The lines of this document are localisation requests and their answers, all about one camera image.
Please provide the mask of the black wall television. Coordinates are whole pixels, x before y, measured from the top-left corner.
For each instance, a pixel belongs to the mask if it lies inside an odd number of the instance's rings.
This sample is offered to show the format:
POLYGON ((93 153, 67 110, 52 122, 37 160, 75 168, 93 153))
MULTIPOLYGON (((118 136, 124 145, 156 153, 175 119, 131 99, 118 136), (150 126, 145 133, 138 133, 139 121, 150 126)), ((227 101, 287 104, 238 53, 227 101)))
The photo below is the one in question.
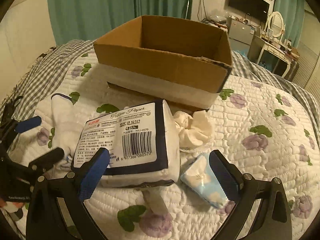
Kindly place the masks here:
POLYGON ((229 0, 228 6, 256 18, 262 23, 267 21, 269 3, 265 0, 229 0))

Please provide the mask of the grey checked blanket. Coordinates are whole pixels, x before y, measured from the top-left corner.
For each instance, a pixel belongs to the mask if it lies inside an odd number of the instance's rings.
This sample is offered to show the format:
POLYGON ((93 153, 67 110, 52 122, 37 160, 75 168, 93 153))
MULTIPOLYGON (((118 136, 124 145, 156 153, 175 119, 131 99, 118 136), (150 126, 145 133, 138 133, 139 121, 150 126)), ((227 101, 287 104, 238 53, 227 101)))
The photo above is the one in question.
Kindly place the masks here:
POLYGON ((58 89, 71 64, 93 50, 93 40, 71 40, 61 46, 51 47, 41 54, 1 101, 1 114, 7 103, 21 96, 12 117, 25 120, 33 116, 37 104, 58 89))

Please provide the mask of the grey mini fridge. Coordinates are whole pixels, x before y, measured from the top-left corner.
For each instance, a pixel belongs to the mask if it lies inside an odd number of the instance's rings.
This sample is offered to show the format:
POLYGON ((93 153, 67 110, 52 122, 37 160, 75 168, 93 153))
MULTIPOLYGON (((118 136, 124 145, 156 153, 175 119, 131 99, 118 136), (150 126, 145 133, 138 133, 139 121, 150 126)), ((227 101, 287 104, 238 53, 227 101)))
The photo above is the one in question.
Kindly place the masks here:
POLYGON ((228 36, 231 39, 250 45, 253 39, 254 30, 251 26, 240 21, 229 19, 228 36))

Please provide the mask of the white dressing table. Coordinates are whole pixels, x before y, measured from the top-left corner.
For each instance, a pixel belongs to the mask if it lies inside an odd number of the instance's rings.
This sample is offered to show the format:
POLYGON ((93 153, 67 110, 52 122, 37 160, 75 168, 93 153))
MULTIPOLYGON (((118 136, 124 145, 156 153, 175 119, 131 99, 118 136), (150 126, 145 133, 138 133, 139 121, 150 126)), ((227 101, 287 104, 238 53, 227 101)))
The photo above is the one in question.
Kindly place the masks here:
POLYGON ((268 43, 257 35, 253 36, 248 54, 248 59, 257 65, 270 67, 270 72, 281 76, 287 81, 293 81, 299 64, 291 55, 268 43))

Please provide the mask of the narrow teal curtain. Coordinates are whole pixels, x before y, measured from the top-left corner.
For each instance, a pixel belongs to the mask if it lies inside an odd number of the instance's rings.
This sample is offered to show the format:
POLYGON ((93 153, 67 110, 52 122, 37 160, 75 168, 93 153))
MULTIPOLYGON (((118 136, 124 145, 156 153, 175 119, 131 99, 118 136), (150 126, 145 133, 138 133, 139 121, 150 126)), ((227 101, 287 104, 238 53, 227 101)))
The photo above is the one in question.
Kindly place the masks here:
POLYGON ((284 39, 298 47, 304 22, 305 0, 275 0, 274 11, 281 13, 285 23, 284 39))

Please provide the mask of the white scrunchie cloth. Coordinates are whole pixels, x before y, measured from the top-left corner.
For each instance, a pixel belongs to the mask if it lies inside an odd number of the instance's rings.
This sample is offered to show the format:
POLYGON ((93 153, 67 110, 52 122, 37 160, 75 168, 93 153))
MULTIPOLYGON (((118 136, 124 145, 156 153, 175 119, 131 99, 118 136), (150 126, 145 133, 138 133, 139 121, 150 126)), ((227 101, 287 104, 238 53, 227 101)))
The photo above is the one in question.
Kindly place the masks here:
POLYGON ((182 152, 194 152, 212 140, 214 125, 207 111, 196 111, 192 115, 177 111, 173 118, 182 152))

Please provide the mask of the white upright pole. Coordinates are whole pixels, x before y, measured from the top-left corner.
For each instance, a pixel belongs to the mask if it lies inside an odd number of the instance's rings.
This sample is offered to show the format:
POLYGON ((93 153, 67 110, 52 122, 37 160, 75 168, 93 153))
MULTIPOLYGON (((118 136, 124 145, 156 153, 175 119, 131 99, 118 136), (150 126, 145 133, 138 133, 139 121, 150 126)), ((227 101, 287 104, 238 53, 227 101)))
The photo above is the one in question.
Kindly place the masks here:
POLYGON ((188 14, 189 14, 189 5, 190 5, 190 0, 187 1, 187 5, 186 5, 186 10, 185 10, 185 19, 188 18, 188 14))

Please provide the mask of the white oval vanity mirror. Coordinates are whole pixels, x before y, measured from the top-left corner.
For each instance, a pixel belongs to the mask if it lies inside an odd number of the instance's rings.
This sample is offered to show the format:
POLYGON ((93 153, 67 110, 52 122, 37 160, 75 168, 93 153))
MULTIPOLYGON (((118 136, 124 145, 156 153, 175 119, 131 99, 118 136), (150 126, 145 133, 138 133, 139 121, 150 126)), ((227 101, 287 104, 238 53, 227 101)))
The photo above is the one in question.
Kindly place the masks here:
POLYGON ((273 37, 279 38, 285 32, 285 22, 282 14, 278 11, 272 12, 267 20, 267 31, 273 31, 273 37))

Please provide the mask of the large teal curtain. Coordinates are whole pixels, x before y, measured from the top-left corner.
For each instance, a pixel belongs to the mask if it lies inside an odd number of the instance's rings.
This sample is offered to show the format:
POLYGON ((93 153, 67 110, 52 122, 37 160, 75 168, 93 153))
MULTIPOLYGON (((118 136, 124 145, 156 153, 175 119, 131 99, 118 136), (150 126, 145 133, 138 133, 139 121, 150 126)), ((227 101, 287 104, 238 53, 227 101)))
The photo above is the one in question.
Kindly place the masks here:
MULTIPOLYGON (((185 18, 188 0, 48 0, 56 44, 94 40, 142 15, 185 18)), ((188 18, 191 17, 190 0, 188 18)))

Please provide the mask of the large tissue paper pack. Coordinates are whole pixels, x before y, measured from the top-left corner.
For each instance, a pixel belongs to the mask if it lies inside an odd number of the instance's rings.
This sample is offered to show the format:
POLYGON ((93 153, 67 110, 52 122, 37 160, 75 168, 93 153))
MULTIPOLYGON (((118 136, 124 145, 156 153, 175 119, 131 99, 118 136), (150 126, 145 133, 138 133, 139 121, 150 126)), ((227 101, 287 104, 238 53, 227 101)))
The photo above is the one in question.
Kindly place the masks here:
POLYGON ((110 154, 101 179, 105 187, 167 186, 178 181, 179 137, 165 100, 88 120, 72 166, 80 168, 100 148, 110 154))

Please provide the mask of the white and green plush toy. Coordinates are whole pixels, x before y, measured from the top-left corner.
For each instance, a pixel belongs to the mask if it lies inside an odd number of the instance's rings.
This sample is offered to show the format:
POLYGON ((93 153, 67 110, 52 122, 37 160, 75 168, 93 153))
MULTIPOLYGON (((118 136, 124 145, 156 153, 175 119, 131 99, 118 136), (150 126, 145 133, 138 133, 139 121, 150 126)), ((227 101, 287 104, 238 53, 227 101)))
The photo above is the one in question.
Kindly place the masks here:
POLYGON ((73 103, 70 96, 54 93, 40 101, 34 116, 40 116, 39 127, 22 133, 10 147, 9 157, 24 166, 60 147, 64 157, 54 165, 51 177, 63 177, 71 170, 72 160, 85 123, 94 115, 86 105, 73 103))

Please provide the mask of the small blue tissue packet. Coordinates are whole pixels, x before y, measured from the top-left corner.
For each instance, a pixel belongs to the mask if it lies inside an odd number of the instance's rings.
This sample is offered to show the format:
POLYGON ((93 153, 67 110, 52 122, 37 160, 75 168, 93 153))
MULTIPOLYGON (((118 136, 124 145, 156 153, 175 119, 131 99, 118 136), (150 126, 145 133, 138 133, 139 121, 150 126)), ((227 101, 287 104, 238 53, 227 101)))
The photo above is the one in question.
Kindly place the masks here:
POLYGON ((210 168, 207 153, 199 155, 181 174, 180 180, 216 209, 222 208, 229 201, 210 168))

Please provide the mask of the brown cardboard box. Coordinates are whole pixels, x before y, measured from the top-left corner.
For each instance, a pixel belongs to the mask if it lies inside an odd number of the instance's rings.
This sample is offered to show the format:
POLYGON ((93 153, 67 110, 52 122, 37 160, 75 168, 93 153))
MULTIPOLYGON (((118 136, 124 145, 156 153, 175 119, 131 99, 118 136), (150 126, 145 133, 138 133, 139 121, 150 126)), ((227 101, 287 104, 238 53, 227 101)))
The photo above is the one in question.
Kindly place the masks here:
POLYGON ((182 18, 144 15, 94 42, 107 81, 191 108, 208 109, 232 71, 227 33, 182 18))

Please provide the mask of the white sliding wardrobe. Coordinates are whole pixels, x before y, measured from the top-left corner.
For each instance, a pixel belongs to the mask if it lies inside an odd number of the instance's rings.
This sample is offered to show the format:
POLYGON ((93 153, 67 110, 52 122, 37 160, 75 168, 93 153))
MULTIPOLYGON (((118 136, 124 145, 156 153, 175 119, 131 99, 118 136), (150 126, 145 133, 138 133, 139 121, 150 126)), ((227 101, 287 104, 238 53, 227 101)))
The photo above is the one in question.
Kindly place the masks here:
POLYGON ((305 11, 298 45, 299 69, 293 79, 319 100, 319 21, 314 14, 305 11))

